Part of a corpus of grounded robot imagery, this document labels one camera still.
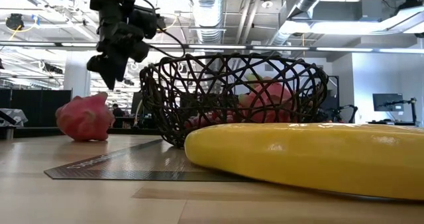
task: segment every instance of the pipe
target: pipe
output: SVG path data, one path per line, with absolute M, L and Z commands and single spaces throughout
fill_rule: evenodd
M 246 22 L 246 18 L 247 18 L 247 13 L 249 11 L 249 7 L 250 7 L 250 1 L 251 0 L 246 0 L 246 4 L 244 5 L 243 11 L 241 13 L 241 18 L 240 18 L 240 24 L 238 25 L 238 30 L 237 30 L 237 35 L 236 35 L 236 40 L 235 43 L 238 44 L 240 37 L 241 37 L 241 32 L 243 31 L 243 26 L 244 26 L 244 22 Z
M 294 4 L 293 7 L 288 7 L 288 1 L 286 1 L 285 7 L 283 7 L 286 11 L 285 20 L 294 15 L 298 15 L 302 12 L 308 12 L 313 9 L 320 0 L 298 0 L 297 3 Z M 284 28 L 284 23 L 278 29 L 278 31 L 274 34 L 272 39 L 268 42 L 268 45 L 272 46 L 281 46 L 287 42 L 287 39 L 290 37 L 289 32 L 284 32 L 286 29 Z
M 247 21 L 247 27 L 246 27 L 246 30 L 244 31 L 243 38 L 241 40 L 241 44 L 245 44 L 246 41 L 247 41 L 247 37 L 249 35 L 250 29 L 252 28 L 252 23 L 253 23 L 255 15 L 256 15 L 256 10 L 258 10 L 259 2 L 260 2 L 260 0 L 254 0 L 252 12 L 249 15 L 249 20 Z
M 197 27 L 215 28 L 223 23 L 224 0 L 192 0 L 193 15 Z M 221 30 L 198 30 L 197 37 L 201 44 L 219 44 L 222 41 Z

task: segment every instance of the white pillar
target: white pillar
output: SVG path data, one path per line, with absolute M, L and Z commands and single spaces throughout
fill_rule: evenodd
M 67 51 L 65 65 L 64 89 L 72 90 L 75 96 L 86 97 L 90 95 L 90 72 L 87 62 L 93 56 L 92 52 Z

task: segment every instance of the ceiling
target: ceiling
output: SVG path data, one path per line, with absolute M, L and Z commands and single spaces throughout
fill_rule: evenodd
M 45 41 L 45 42 L 97 42 L 96 29 L 98 26 L 98 14 L 89 9 L 89 0 L 49 0 L 54 4 L 47 4 L 46 1 L 34 3 L 34 0 L 0 0 L 0 40 L 13 41 Z M 165 18 L 169 28 L 167 31 L 174 35 L 183 43 L 196 43 L 196 25 L 193 17 L 193 8 L 189 0 L 149 0 Z M 322 1 L 346 1 L 346 0 L 322 0 Z M 253 19 L 253 26 L 247 37 L 247 43 L 252 41 L 266 42 L 279 29 L 279 13 L 284 0 L 271 0 L 272 6 L 265 8 L 259 6 Z M 136 4 L 147 7 L 148 5 L 137 0 Z M 241 11 L 246 6 L 246 0 L 225 0 L 224 3 L 224 23 L 223 43 L 235 44 L 236 34 L 240 24 Z M 10 30 L 5 26 L 5 20 L 11 13 L 23 14 L 26 32 Z M 39 18 L 39 25 L 33 26 L 34 15 Z M 328 46 L 343 47 L 351 45 L 365 36 L 358 35 L 330 35 L 307 33 L 301 36 L 291 36 L 288 40 L 296 46 Z M 396 47 L 398 41 L 413 38 L 412 34 L 397 34 L 386 36 L 382 41 L 384 46 Z M 175 43 L 173 38 L 165 34 L 157 34 L 152 40 L 147 42 L 155 43 Z M 0 76 L 18 75 L 32 76 L 33 79 L 3 79 L 3 85 L 14 85 L 25 87 L 51 87 L 60 89 L 63 84 L 63 75 L 50 74 L 40 69 L 40 61 L 44 60 L 53 66 L 65 70 L 66 51 L 65 50 L 35 50 L 25 48 L 1 48 L 0 57 L 8 74 L 0 72 Z M 331 58 L 333 54 L 329 52 L 294 52 L 293 57 L 302 56 L 312 58 Z M 140 69 L 149 64 L 158 62 L 163 55 L 159 52 L 150 52 L 147 59 L 141 64 L 134 64 L 129 61 L 126 78 L 132 80 L 134 85 L 117 84 L 115 93 L 110 93 L 110 102 L 119 102 L 124 107 L 131 107 L 132 95 L 128 92 L 138 91 L 138 73 Z M 91 91 L 106 91 L 106 85 L 98 74 L 92 73 Z

